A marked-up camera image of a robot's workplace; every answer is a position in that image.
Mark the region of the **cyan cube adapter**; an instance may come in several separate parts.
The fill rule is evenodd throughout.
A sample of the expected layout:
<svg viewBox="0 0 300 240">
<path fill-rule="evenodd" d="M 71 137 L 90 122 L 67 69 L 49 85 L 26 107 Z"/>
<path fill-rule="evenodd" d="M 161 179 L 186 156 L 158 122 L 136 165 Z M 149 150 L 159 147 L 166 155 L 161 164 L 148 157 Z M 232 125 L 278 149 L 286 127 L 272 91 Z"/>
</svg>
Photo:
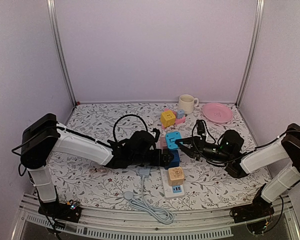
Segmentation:
<svg viewBox="0 0 300 240">
<path fill-rule="evenodd" d="M 179 147 L 176 144 L 177 140 L 182 139 L 181 133 L 179 131 L 168 132 L 165 135 L 165 141 L 167 148 L 169 150 L 177 150 Z"/>
</svg>

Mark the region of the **dark blue cube socket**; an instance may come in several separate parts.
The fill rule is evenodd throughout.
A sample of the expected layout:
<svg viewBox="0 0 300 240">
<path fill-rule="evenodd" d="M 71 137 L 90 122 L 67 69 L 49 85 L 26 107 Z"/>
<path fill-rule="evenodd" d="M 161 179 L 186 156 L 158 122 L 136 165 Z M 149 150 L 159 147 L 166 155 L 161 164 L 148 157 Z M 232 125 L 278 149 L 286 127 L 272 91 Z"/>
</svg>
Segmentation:
<svg viewBox="0 0 300 240">
<path fill-rule="evenodd" d="M 170 150 L 169 152 L 173 155 L 173 160 L 169 163 L 167 169 L 179 167 L 180 166 L 179 151 L 176 149 L 176 150 Z"/>
</svg>

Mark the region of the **pink cube socket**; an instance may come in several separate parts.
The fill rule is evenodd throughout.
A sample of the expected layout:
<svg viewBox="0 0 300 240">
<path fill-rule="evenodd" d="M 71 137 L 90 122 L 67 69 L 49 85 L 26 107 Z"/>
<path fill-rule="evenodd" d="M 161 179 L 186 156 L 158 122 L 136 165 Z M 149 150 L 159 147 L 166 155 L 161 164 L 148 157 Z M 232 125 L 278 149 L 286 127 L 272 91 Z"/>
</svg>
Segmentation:
<svg viewBox="0 0 300 240">
<path fill-rule="evenodd" d="M 160 139 L 159 139 L 159 146 L 160 146 L 160 149 L 167 149 L 167 142 L 166 142 L 166 138 L 164 136 L 161 136 Z"/>
</svg>

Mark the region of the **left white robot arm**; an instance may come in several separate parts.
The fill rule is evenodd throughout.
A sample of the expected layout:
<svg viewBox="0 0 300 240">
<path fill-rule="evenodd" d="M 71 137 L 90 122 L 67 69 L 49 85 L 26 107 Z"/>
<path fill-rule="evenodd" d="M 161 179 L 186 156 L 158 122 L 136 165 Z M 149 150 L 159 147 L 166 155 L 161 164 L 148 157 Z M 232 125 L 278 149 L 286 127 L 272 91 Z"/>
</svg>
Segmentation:
<svg viewBox="0 0 300 240">
<path fill-rule="evenodd" d="M 87 159 L 109 169 L 126 169 L 129 166 L 167 167 L 174 159 L 167 149 L 156 147 L 160 131 L 135 131 L 130 138 L 102 142 L 96 138 L 72 130 L 57 121 L 55 114 L 47 113 L 22 133 L 22 142 L 13 148 L 20 157 L 20 164 L 29 172 L 39 199 L 53 216 L 64 213 L 64 205 L 58 201 L 47 164 L 52 152 L 60 152 Z"/>
</svg>

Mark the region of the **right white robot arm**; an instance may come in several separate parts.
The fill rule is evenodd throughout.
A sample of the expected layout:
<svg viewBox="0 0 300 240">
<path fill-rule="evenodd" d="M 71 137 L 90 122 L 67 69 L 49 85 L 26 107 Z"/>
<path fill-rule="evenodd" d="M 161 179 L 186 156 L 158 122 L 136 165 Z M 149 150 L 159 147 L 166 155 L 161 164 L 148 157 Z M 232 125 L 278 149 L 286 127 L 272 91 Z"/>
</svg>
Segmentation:
<svg viewBox="0 0 300 240">
<path fill-rule="evenodd" d="M 242 152 L 244 139 L 235 130 L 226 130 L 220 142 L 207 142 L 208 131 L 204 122 L 197 121 L 194 129 L 197 135 L 177 139 L 178 148 L 188 157 L 200 160 L 204 158 L 209 164 L 224 167 L 233 178 L 245 178 L 263 167 L 281 160 L 289 163 L 256 193 L 248 213 L 252 218 L 259 218 L 272 203 L 285 191 L 300 182 L 300 126 L 291 123 L 287 129 L 274 140 L 256 146 L 248 152 Z"/>
</svg>

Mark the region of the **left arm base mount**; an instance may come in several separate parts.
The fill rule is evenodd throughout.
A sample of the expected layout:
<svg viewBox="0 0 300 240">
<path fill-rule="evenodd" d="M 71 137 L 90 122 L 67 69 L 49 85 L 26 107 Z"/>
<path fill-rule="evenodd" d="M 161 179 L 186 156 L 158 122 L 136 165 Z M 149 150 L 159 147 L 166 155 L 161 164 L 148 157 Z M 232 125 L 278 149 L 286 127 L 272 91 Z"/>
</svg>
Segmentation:
<svg viewBox="0 0 300 240">
<path fill-rule="evenodd" d="M 53 220 L 64 220 L 72 223 L 78 223 L 81 217 L 82 208 L 77 200 L 69 200 L 65 203 L 59 201 L 58 195 L 56 200 L 52 202 L 43 202 L 37 191 L 37 197 L 40 204 L 38 213 L 46 217 L 51 217 Z"/>
</svg>

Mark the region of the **beige cube socket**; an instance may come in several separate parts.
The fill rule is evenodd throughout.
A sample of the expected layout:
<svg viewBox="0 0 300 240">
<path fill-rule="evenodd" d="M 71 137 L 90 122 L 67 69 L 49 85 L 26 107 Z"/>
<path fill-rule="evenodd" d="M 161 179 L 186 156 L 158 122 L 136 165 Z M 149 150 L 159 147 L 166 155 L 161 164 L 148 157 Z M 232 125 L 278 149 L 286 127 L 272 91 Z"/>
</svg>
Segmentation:
<svg viewBox="0 0 300 240">
<path fill-rule="evenodd" d="M 182 185 L 185 180 L 185 175 L 182 167 L 171 167 L 167 170 L 168 184 L 169 186 Z"/>
</svg>

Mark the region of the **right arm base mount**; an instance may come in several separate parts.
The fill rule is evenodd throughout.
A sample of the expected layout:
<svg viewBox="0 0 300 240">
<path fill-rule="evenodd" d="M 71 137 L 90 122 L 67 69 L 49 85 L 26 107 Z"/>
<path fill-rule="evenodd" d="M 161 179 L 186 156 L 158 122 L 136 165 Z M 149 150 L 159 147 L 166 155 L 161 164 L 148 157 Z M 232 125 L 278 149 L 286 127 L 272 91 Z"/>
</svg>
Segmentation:
<svg viewBox="0 0 300 240">
<path fill-rule="evenodd" d="M 235 206 L 230 209 L 229 215 L 235 223 L 255 220 L 262 217 L 268 217 L 275 213 L 272 203 L 265 201 L 261 195 L 265 184 L 257 191 L 252 203 Z"/>
</svg>

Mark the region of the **white power strip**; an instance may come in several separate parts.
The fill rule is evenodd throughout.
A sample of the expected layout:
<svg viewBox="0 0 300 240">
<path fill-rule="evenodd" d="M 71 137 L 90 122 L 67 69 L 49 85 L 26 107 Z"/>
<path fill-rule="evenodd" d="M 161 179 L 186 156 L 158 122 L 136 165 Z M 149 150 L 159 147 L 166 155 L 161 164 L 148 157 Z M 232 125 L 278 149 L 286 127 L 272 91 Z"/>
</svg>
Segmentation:
<svg viewBox="0 0 300 240">
<path fill-rule="evenodd" d="M 183 198 L 186 196 L 184 186 L 182 184 L 170 186 L 168 182 L 168 170 L 160 167 L 160 175 L 162 180 L 163 194 L 166 200 Z"/>
</svg>

